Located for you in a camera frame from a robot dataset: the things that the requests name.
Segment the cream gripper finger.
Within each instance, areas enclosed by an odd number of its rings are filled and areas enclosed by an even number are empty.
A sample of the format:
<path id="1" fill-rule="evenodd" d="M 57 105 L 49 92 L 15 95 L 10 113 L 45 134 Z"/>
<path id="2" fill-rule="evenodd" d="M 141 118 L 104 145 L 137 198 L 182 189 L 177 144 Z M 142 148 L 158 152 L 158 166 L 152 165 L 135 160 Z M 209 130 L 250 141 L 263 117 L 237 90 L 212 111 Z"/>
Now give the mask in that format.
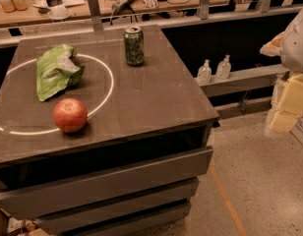
<path id="1" fill-rule="evenodd" d="M 279 56 L 283 35 L 284 32 L 281 32 L 276 35 L 271 41 L 264 44 L 260 49 L 260 53 L 270 57 Z"/>

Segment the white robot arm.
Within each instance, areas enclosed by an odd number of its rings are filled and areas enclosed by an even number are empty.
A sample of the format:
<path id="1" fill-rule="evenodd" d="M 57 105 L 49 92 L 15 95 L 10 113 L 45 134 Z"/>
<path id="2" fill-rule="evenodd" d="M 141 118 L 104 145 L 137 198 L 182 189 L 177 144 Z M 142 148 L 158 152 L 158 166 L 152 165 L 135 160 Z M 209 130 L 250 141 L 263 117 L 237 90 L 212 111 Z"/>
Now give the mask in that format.
<path id="1" fill-rule="evenodd" d="M 284 32 L 262 46 L 260 53 L 279 56 L 283 67 L 303 73 L 303 8 Z"/>

